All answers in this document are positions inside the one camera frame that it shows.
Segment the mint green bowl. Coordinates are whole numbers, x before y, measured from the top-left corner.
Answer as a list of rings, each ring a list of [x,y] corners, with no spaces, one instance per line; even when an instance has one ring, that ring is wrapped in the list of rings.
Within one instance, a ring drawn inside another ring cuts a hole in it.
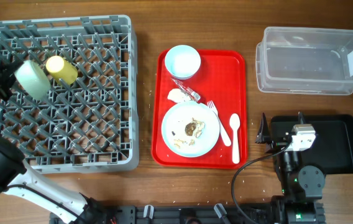
[[[26,60],[14,73],[23,89],[35,100],[41,100],[50,90],[50,82],[39,64]]]

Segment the yellow cup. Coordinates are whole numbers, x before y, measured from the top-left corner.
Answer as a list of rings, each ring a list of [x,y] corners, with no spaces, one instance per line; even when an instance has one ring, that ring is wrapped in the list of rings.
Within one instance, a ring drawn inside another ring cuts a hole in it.
[[[56,55],[50,57],[47,60],[45,67],[59,85],[61,85],[60,80],[71,85],[78,77],[77,69],[61,56]]]

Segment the red foil wrapper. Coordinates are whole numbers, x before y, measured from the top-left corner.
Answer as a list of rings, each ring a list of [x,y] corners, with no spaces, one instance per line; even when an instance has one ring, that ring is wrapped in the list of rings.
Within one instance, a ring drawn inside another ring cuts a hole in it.
[[[195,102],[199,102],[201,99],[201,96],[195,92],[193,89],[191,89],[188,86],[184,86],[182,81],[179,81],[175,78],[171,78],[171,80],[177,85],[177,87],[187,96],[190,97],[191,100],[195,101]]]

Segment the light blue bowl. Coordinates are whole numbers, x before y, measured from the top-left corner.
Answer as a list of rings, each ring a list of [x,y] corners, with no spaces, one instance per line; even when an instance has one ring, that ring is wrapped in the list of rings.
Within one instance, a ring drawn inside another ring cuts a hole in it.
[[[177,45],[166,53],[164,62],[173,78],[187,80],[199,70],[201,56],[196,49],[189,45]]]

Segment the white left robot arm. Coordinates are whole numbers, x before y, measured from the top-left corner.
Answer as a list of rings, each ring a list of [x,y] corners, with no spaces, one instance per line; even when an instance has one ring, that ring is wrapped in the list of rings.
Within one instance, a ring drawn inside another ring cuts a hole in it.
[[[44,71],[31,60],[0,65],[0,98],[7,101],[21,81],[33,97],[49,91]],[[109,223],[108,211],[93,198],[65,189],[34,170],[25,155],[0,137],[0,193],[28,200],[55,214],[63,223]]]

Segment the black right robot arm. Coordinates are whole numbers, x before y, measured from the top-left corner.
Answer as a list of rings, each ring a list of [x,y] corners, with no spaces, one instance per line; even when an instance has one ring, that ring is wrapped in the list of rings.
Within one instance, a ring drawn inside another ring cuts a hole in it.
[[[281,183],[282,194],[273,196],[265,223],[325,223],[323,197],[325,175],[313,165],[304,165],[302,153],[311,148],[316,131],[304,116],[298,114],[299,123],[283,137],[273,138],[263,115],[257,144],[265,144],[266,152],[274,157],[274,169]]]

